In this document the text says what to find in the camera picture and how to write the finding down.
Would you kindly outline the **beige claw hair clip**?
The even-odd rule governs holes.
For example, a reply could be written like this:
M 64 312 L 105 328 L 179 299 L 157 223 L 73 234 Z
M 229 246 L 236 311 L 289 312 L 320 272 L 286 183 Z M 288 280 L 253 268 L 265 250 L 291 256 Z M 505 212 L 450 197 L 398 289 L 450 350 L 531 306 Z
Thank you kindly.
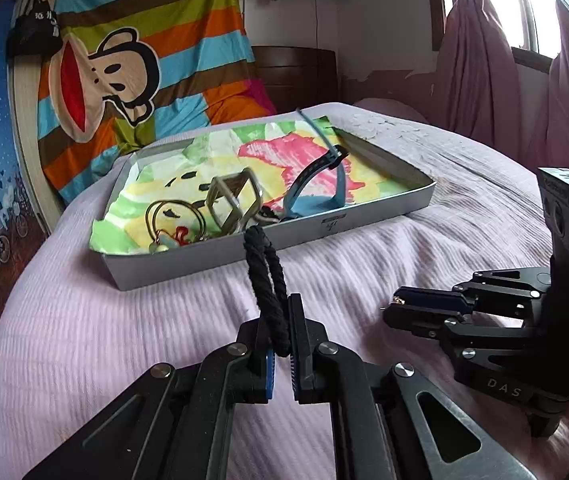
M 222 235 L 242 232 L 253 224 L 271 226 L 281 221 L 278 214 L 265 205 L 263 188 L 250 167 L 214 177 L 205 205 Z

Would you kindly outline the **pink striped bedspread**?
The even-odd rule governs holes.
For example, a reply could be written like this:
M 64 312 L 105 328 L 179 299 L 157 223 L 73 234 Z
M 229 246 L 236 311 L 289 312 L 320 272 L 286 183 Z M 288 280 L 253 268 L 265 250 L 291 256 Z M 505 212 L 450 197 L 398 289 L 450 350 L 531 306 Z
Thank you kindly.
M 280 252 L 286 284 L 362 359 L 417 367 L 540 479 L 569 472 L 569 422 L 534 439 L 512 405 L 465 388 L 438 344 L 381 318 L 403 285 L 543 266 L 551 236 L 535 175 L 465 136 L 333 107 L 331 122 L 429 174 L 429 207 Z M 0 479 L 19 479 L 149 367 L 201 361 L 258 313 L 244 263 L 122 292 L 88 246 L 115 182 L 80 194 L 20 275 L 0 318 Z

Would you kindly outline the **pink curtain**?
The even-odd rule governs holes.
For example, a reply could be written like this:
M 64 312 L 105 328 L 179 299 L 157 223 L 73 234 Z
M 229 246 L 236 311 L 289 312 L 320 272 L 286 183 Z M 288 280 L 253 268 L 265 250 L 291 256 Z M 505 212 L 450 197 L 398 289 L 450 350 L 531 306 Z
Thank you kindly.
M 494 148 L 529 169 L 569 168 L 569 7 L 555 0 L 560 50 L 523 129 L 523 92 L 511 44 L 493 0 L 455 0 L 439 48 L 433 125 Z

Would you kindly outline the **grey shallow box tray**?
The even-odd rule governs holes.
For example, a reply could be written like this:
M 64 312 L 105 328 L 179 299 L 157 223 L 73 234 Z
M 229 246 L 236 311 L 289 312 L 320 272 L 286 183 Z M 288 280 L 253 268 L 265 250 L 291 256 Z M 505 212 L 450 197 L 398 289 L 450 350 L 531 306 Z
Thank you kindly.
M 371 136 L 304 114 L 135 155 L 89 245 L 130 290 L 241 260 L 252 226 L 291 247 L 422 209 L 434 188 Z

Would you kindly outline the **pink pillow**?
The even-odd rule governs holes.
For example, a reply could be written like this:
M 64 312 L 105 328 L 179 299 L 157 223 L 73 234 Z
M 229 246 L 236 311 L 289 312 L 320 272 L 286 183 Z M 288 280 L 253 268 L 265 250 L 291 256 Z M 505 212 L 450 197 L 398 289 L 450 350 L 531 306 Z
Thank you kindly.
M 355 106 L 385 116 L 411 120 L 411 122 L 422 122 L 422 124 L 429 122 L 418 110 L 392 99 L 365 98 L 357 101 Z

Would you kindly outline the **colourful cartoon cloth liner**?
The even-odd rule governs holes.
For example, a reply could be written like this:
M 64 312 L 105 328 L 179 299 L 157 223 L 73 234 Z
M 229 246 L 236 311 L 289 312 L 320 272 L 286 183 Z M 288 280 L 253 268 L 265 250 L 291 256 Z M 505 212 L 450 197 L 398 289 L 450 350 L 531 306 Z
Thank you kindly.
M 412 188 L 347 148 L 325 116 L 222 129 L 139 169 L 94 221 L 89 246 L 148 254 Z

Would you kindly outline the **dark wooden headboard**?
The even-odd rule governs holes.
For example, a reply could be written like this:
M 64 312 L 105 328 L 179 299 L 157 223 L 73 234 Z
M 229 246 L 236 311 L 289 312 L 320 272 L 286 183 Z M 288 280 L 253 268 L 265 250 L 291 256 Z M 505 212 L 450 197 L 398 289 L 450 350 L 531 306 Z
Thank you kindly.
M 339 73 L 332 50 L 255 46 L 255 68 L 278 114 L 339 99 Z

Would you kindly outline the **striped monkey blanket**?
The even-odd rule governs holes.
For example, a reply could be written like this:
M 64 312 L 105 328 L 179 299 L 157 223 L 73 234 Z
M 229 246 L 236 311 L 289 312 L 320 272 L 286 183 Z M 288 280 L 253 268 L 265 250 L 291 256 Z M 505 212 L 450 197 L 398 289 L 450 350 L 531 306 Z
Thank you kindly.
M 270 116 L 239 0 L 56 0 L 62 44 L 38 90 L 42 171 L 71 203 L 118 157 Z

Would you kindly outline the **black hanging bag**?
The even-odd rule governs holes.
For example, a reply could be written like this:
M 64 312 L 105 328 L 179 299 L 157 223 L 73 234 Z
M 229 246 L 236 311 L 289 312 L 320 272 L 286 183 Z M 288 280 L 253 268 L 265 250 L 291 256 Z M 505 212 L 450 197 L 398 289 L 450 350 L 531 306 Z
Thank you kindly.
M 49 0 L 20 0 L 19 12 L 6 42 L 6 59 L 51 58 L 62 48 L 58 14 Z

